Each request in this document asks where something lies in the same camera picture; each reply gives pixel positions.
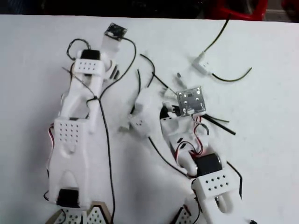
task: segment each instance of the mounting hole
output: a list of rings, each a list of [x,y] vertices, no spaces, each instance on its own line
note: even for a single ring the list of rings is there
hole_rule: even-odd
[[[183,138],[179,138],[179,140],[177,141],[177,143],[180,143],[183,140]]]
[[[183,143],[182,146],[181,146],[181,148],[185,148],[185,146],[186,146],[186,143]]]

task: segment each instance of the wire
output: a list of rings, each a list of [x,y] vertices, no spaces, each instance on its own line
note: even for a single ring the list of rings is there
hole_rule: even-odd
[[[237,174],[238,174],[238,176],[240,177],[240,186],[239,186],[239,195],[240,195],[240,197],[241,197],[241,199],[242,199],[242,185],[243,185],[243,177],[242,177],[242,175],[240,174],[240,172],[232,165],[232,164],[230,164],[230,162],[226,162]]]
[[[137,69],[137,74],[138,74],[138,94],[137,94],[137,97],[138,97],[138,95],[141,91],[141,77],[140,77],[139,69]],[[133,114],[134,110],[135,110],[135,104],[133,105],[130,114]]]
[[[222,128],[223,130],[231,133],[232,135],[236,135],[236,132],[230,130],[229,128],[223,126],[222,124],[219,124],[217,121],[213,120],[212,118],[210,118],[209,116],[207,116],[206,114],[202,115],[202,117],[208,121],[210,121],[211,123],[217,125],[218,127]]]
[[[152,60],[150,60],[148,57],[146,57],[146,56],[143,55],[143,54],[140,54],[140,56],[141,56],[141,57],[144,57],[146,60],[148,60],[148,61],[151,63],[151,65],[152,65],[152,67],[153,67],[153,73],[156,73],[156,68],[155,68],[155,65],[154,65],[154,63],[152,62]],[[152,76],[152,77],[150,78],[150,80],[149,80],[149,84],[148,84],[147,87],[150,86],[150,84],[151,84],[151,82],[153,81],[153,79],[154,79],[154,76]]]
[[[247,76],[247,74],[252,70],[252,67],[248,69],[248,71],[242,75],[241,77],[239,78],[236,78],[236,79],[223,79],[223,78],[220,78],[219,76],[215,75],[214,73],[212,73],[212,76],[214,76],[216,79],[218,80],[221,80],[223,82],[236,82],[236,81],[239,81],[241,79],[243,79],[245,76]]]
[[[152,72],[153,77],[155,77],[156,79],[158,79],[158,81],[166,88],[166,89],[170,89],[175,95],[175,91],[173,91],[168,85],[166,85],[154,72]]]
[[[199,201],[198,201],[198,197],[197,197],[197,194],[196,194],[196,191],[194,191],[194,193],[195,193],[195,196],[196,196],[196,198],[197,198],[197,204],[198,204],[198,215],[197,215],[197,218],[195,219],[195,221],[193,222],[193,224],[195,224],[197,221],[198,221],[198,219],[199,219],[199,216],[200,216],[200,210],[201,210],[201,208],[200,208],[200,204],[199,204]]]
[[[107,148],[108,148],[108,159],[109,159],[109,173],[110,173],[110,185],[111,185],[111,192],[112,192],[112,199],[113,199],[113,211],[112,211],[112,216],[111,216],[111,221],[110,223],[113,224],[113,219],[115,215],[115,195],[114,195],[114,187],[113,187],[113,180],[112,180],[112,164],[111,164],[111,152],[110,152],[110,140],[109,140],[109,131],[108,131],[108,126],[105,118],[105,113],[103,109],[103,105],[100,99],[98,99],[102,116],[103,116],[103,121],[104,121],[104,126],[105,126],[105,131],[106,131],[106,136],[107,136]]]
[[[222,121],[222,122],[225,122],[225,123],[229,123],[229,120],[223,120],[223,119],[215,118],[215,117],[212,117],[211,115],[208,115],[208,114],[206,114],[206,115],[209,116],[210,118],[214,119],[214,120],[218,120],[218,121]]]
[[[46,196],[46,194],[48,193],[49,191],[47,190],[44,195],[43,195],[43,198],[46,200],[46,201],[49,201],[49,198]]]
[[[66,213],[65,213],[65,211],[63,209],[61,209],[61,212],[63,213],[64,218],[63,218],[63,220],[60,223],[57,223],[57,224],[63,224],[65,222],[65,220],[66,220]]]
[[[91,48],[92,48],[92,47],[90,46],[89,42],[87,42],[87,41],[84,40],[84,39],[76,38],[76,39],[72,40],[72,42],[70,42],[69,47],[68,47],[67,50],[66,50],[66,55],[67,55],[72,61],[75,61],[76,58],[70,56],[70,52],[69,52],[69,51],[70,51],[71,46],[73,45],[73,43],[76,42],[76,41],[82,41],[82,42],[84,42],[84,43],[87,45],[87,48],[88,48],[89,50],[91,50]]]
[[[169,166],[171,166],[173,169],[175,169],[176,171],[178,171],[179,173],[181,173],[182,175],[184,175],[185,177],[189,178],[189,176],[187,174],[185,174],[184,172],[182,172],[181,170],[177,169],[175,166],[173,166],[171,163],[169,163],[159,152],[159,150],[157,149],[156,145],[154,144],[153,140],[151,139],[151,137],[148,137],[150,143],[152,144],[152,146],[154,147],[154,149],[156,150],[156,152],[159,154],[159,156],[164,160],[164,162],[166,162]]]
[[[133,46],[134,46],[134,57],[133,57],[133,60],[132,60],[131,64],[128,66],[128,68],[125,70],[125,72],[122,74],[122,76],[121,76],[118,80],[116,80],[115,82],[113,82],[113,83],[111,83],[109,86],[107,86],[106,89],[103,90],[103,92],[101,93],[101,95],[100,95],[100,97],[99,97],[99,100],[102,99],[104,93],[105,93],[111,86],[113,86],[115,83],[119,82],[119,81],[125,76],[125,74],[129,71],[129,69],[131,68],[131,66],[132,66],[132,64],[133,64],[133,62],[135,61],[135,58],[136,58],[137,50],[136,50],[136,45],[135,45],[135,43],[134,43],[132,40],[126,38],[126,37],[119,37],[119,38],[121,38],[121,39],[123,39],[123,40],[126,40],[126,41],[129,41],[129,42],[131,42],[131,43],[133,44]]]
[[[206,52],[211,46],[213,46],[213,44],[215,44],[215,42],[219,39],[219,37],[223,33],[225,27],[227,26],[229,19],[230,19],[230,14],[228,15],[228,18],[226,19],[226,21],[225,21],[225,23],[224,23],[224,25],[223,25],[220,33],[217,35],[217,37],[215,38],[215,40],[204,50],[204,52]]]

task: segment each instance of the connector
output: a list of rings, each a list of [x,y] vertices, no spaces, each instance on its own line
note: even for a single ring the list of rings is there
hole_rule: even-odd
[[[194,59],[194,61],[192,62],[192,66],[203,75],[212,74],[212,68],[209,62],[205,60],[205,52],[201,52],[201,54]]]
[[[138,133],[140,137],[150,136],[150,126],[145,122],[145,120],[140,115],[129,115],[129,123]]]

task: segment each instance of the white table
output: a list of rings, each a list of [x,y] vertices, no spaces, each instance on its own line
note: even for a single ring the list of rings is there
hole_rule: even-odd
[[[202,86],[211,115],[230,120],[228,127],[236,136],[206,123],[215,144],[243,175],[243,201],[251,217],[261,224],[296,223],[298,24],[230,21],[207,57],[216,74],[225,78],[253,69],[242,81],[227,84],[190,67],[192,58],[215,38],[224,21],[22,15],[0,16],[0,223],[44,223],[58,209],[44,201],[43,193],[48,188],[47,128],[69,85],[69,76],[61,69],[71,64],[65,51],[77,37],[99,48],[111,22],[128,28],[126,37],[136,43],[138,53],[154,61],[157,75],[169,86],[179,89],[173,75],[180,72],[190,86]],[[116,58],[121,71],[132,56],[133,47],[123,41]],[[136,95],[137,68],[145,85],[151,66],[137,56],[127,76],[103,99],[112,143],[115,223],[166,224],[191,193],[190,181],[168,167],[147,139],[117,131]],[[152,139],[174,164],[158,120],[162,87],[154,80],[151,89]],[[109,101],[119,107],[113,108]],[[112,211],[107,149],[101,150],[102,200]]]

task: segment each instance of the electronic component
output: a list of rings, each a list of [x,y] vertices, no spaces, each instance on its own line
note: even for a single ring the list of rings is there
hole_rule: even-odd
[[[108,29],[105,31],[104,35],[112,37],[113,39],[115,39],[117,41],[121,41],[121,39],[124,37],[126,32],[127,32],[127,29],[125,29],[124,27],[121,27],[119,25],[111,23],[110,26],[108,27]]]
[[[177,98],[181,116],[206,111],[206,105],[200,86],[194,89],[178,91]]]

